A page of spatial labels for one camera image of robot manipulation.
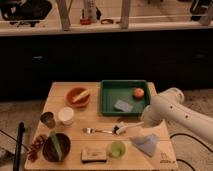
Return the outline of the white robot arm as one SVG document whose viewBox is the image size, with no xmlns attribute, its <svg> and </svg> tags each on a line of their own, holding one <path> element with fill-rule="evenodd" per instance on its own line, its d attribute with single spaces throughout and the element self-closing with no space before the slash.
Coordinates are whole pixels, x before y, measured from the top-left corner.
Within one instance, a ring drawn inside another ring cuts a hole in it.
<svg viewBox="0 0 213 171">
<path fill-rule="evenodd" d="M 142 113 L 146 125 L 154 127 L 163 119 L 173 120 L 213 144 L 213 118 L 183 105 L 185 96 L 178 88 L 169 88 L 151 97 Z"/>
</svg>

